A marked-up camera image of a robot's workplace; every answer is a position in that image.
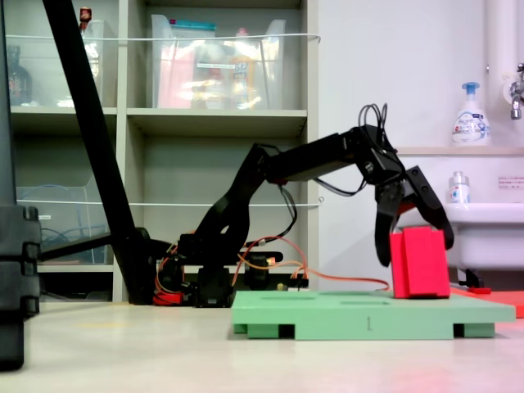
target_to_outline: sink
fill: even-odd
[[[444,205],[455,243],[448,265],[460,269],[524,270],[524,204]],[[428,225],[417,210],[404,213],[397,228]]]

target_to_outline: red mat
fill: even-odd
[[[491,292],[489,295],[461,291],[451,288],[451,293],[462,296],[476,297],[477,299],[493,301],[503,305],[513,305],[517,309],[517,318],[524,318],[524,291]]]

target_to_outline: green platform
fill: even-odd
[[[297,340],[436,340],[493,337],[515,320],[510,305],[453,296],[399,300],[391,292],[239,291],[235,333]]]

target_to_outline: pump bottle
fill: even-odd
[[[466,90],[466,102],[458,113],[451,140],[454,146],[487,146],[491,144],[490,122],[481,109],[475,91],[480,87],[477,82],[462,85]]]

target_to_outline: countertop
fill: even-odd
[[[452,341],[248,341],[230,321],[230,309],[42,304],[0,392],[524,392],[524,319]]]

